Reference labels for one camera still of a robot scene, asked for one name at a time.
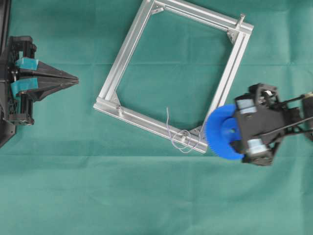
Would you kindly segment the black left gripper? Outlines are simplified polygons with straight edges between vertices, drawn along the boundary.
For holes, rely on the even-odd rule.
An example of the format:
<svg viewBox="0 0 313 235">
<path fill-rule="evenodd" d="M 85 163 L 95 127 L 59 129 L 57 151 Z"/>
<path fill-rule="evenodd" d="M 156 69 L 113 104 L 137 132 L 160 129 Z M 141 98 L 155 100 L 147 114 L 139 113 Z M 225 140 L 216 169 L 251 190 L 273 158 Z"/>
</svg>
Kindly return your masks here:
<svg viewBox="0 0 313 235">
<path fill-rule="evenodd" d="M 11 36 L 8 39 L 4 49 L 5 123 L 32 125 L 33 102 L 79 83 L 78 77 L 35 59 L 36 50 L 30 36 Z"/>
</svg>

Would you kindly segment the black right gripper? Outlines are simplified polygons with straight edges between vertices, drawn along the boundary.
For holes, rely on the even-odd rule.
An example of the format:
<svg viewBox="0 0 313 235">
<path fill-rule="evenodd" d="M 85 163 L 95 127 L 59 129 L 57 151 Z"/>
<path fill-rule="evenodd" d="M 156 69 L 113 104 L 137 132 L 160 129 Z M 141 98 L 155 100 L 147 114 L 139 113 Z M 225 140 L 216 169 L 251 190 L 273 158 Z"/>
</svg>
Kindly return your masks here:
<svg viewBox="0 0 313 235">
<path fill-rule="evenodd" d="M 271 107 L 279 103 L 275 86 L 255 84 L 248 92 L 234 99 L 234 117 L 242 140 L 232 141 L 231 157 L 243 157 L 245 164 L 269 166 L 285 135 L 278 130 L 287 124 L 284 110 Z"/>
</svg>

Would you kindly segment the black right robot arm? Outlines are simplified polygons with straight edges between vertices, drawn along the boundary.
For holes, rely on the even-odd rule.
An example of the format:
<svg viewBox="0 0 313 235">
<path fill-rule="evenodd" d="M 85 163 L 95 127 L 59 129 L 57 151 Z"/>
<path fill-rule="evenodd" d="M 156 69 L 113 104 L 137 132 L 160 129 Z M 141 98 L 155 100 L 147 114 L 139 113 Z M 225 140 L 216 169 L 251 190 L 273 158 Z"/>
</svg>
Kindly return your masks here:
<svg viewBox="0 0 313 235">
<path fill-rule="evenodd" d="M 313 138 L 312 93 L 280 101 L 277 87 L 258 83 L 235 98 L 235 105 L 232 116 L 238 123 L 240 138 L 230 145 L 243 155 L 243 163 L 271 165 L 285 137 L 304 134 Z"/>
</svg>

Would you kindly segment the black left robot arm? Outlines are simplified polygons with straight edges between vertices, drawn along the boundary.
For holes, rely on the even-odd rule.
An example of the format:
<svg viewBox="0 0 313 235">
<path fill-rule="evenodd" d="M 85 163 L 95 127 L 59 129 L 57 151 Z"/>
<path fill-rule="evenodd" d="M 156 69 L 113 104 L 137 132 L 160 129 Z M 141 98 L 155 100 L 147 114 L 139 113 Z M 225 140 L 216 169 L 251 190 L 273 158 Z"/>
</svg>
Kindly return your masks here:
<svg viewBox="0 0 313 235">
<path fill-rule="evenodd" d="M 79 83 L 79 79 L 35 58 L 30 36 L 8 36 L 11 1 L 0 2 L 0 144 L 18 125 L 33 125 L 33 104 Z"/>
</svg>

